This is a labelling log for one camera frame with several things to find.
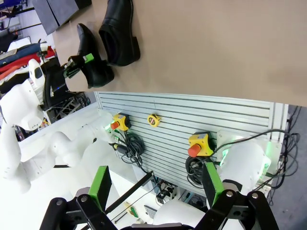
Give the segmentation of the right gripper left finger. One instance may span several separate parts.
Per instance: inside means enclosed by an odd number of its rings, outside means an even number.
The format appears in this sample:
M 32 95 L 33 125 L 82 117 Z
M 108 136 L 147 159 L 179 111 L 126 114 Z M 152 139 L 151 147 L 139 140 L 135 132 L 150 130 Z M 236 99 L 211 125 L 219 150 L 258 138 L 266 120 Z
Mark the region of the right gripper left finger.
M 41 230 L 74 230 L 87 224 L 91 230 L 114 230 L 116 227 L 106 215 L 106 203 L 111 189 L 108 166 L 100 166 L 89 191 L 67 201 L 53 198 L 42 220 Z

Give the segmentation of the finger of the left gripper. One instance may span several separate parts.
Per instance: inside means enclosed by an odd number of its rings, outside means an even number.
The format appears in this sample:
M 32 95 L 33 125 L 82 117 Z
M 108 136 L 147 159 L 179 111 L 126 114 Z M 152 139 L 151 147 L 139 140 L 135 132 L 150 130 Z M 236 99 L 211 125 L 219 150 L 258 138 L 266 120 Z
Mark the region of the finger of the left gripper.
M 91 62 L 94 60 L 94 56 L 92 53 L 89 53 L 85 56 L 82 55 L 75 55 L 70 56 L 67 62 L 67 66 L 69 67 L 82 67 L 88 62 Z
M 67 67 L 64 69 L 63 76 L 64 78 L 71 79 L 73 76 L 75 76 L 80 71 L 81 69 L 77 67 Z

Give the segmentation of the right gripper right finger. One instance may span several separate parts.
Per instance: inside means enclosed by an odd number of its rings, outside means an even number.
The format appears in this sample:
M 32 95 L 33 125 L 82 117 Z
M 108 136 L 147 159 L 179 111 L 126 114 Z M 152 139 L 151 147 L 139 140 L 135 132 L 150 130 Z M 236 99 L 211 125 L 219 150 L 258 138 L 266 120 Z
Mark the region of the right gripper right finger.
M 212 162 L 202 167 L 202 185 L 209 208 L 197 230 L 277 230 L 278 224 L 261 191 L 247 195 L 225 189 Z

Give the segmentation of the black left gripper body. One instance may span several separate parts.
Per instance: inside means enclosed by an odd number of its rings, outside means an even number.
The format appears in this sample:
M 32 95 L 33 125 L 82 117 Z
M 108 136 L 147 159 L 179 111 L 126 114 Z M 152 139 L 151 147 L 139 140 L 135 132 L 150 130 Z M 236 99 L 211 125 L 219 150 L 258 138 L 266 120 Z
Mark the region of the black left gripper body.
M 50 89 L 52 94 L 67 93 L 69 91 L 64 78 L 64 67 L 59 65 L 50 65 L 47 73 L 50 80 Z

